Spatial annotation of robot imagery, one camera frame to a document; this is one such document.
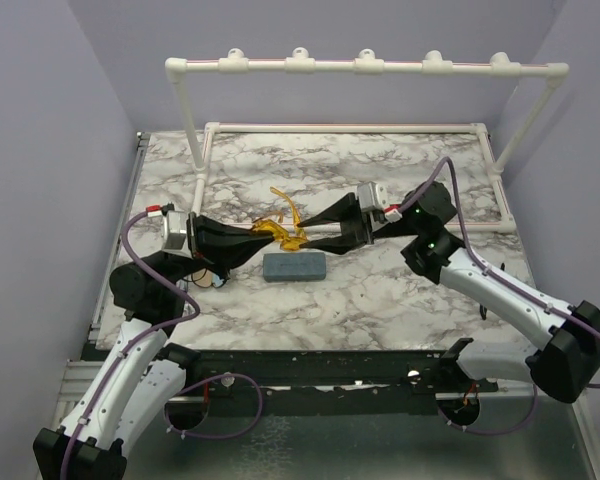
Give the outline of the black glasses case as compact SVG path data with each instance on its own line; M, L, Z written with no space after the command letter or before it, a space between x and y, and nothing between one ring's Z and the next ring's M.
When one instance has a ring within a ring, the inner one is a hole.
M227 282L226 279L218 276L217 274L213 273L208 269L203 269L193 273L190 276L190 280L196 287L202 289L219 289L222 288Z

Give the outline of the orange plastic sunglasses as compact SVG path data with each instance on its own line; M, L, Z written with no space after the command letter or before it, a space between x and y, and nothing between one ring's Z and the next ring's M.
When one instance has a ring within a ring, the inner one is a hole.
M251 225L251 231L270 233L283 251L299 251L301 247L309 241L305 230L300 226L301 217L299 210L291 198L276 187L271 186L270 192L284 199L290 207L293 232L290 232L283 225L284 213L281 210L272 211L264 217L254 220Z

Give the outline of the blue-grey glasses case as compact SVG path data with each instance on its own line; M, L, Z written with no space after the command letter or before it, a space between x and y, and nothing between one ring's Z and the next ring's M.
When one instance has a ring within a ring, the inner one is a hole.
M321 281L327 276L326 256L321 252L268 253L263 257L266 282Z

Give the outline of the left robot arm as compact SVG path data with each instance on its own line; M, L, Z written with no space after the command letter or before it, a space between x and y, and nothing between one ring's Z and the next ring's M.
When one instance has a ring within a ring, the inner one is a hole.
M111 272L109 285L131 317L75 407L36 436L44 479L123 477L131 450L167 401L200 385L200 369L168 341L201 313L180 281L200 270L226 277L274 237L164 205L131 217L120 240L131 261Z

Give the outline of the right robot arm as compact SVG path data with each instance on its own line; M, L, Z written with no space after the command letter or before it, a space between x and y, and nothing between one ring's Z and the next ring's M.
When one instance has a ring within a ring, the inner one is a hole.
M301 224L338 224L339 236L306 244L336 255L377 239L411 237L401 255L413 273L478 302L524 336L517 345L469 340L439 367L447 389L497 378L533 383L557 401L575 402L600 368L600 309L588 301L571 305L494 267L447 230L456 214L440 182L421 184L401 205L388 204L383 187L369 182Z

